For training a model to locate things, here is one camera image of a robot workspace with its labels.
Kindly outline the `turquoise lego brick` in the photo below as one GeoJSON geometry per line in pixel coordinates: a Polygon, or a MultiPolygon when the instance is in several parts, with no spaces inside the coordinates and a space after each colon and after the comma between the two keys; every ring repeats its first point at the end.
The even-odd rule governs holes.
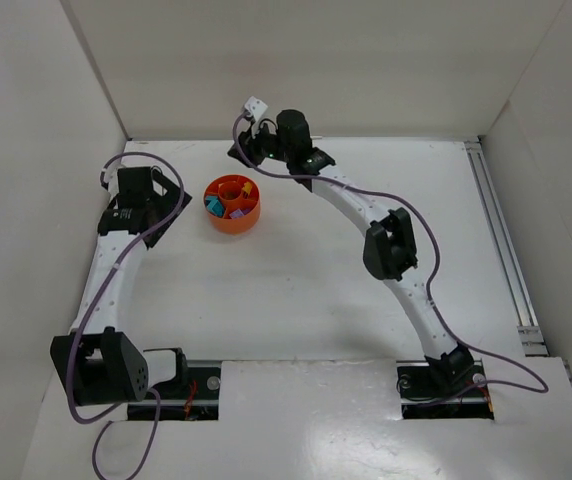
{"type": "Polygon", "coordinates": [[[220,204],[214,204],[213,206],[209,206],[209,211],[211,214],[219,218],[223,218],[225,215],[225,208],[220,204]]]}

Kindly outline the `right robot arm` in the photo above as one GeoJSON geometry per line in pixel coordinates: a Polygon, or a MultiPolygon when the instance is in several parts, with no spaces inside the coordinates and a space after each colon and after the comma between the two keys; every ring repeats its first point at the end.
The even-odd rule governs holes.
{"type": "Polygon", "coordinates": [[[420,340],[428,372],[444,391],[464,382],[474,360],[462,341],[448,332],[429,293],[434,277],[413,273],[418,249],[412,225],[417,219],[434,248],[439,247],[425,218],[406,199],[358,187],[335,160],[313,144],[308,122],[298,110],[284,110],[269,128],[262,113],[245,107],[233,124],[228,155],[271,178],[292,179],[339,210],[362,234],[363,264],[393,293],[420,340]]]}

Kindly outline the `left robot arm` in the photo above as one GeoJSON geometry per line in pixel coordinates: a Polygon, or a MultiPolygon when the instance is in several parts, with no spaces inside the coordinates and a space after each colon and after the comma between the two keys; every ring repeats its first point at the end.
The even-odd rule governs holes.
{"type": "Polygon", "coordinates": [[[50,356],[76,407],[131,403],[163,383],[182,384],[179,348],[142,350],[127,336],[135,279],[145,253],[165,234],[191,196],[154,167],[123,167],[108,183],[112,198],[76,319],[53,338],[50,356]]]}

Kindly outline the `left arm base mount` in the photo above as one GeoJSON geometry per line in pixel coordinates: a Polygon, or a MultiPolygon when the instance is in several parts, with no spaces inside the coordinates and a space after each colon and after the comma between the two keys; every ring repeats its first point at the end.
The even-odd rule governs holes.
{"type": "Polygon", "coordinates": [[[187,359],[181,348],[148,349],[148,386],[159,394],[160,421],[215,421],[222,363],[187,359]]]}

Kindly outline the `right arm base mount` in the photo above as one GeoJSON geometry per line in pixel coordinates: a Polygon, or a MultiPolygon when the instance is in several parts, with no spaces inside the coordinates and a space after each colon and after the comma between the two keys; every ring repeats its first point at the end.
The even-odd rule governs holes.
{"type": "Polygon", "coordinates": [[[485,371],[476,362],[470,373],[453,387],[440,387],[425,362],[398,363],[396,389],[404,420],[485,419],[494,412],[488,388],[474,386],[484,380],[485,371]]]}

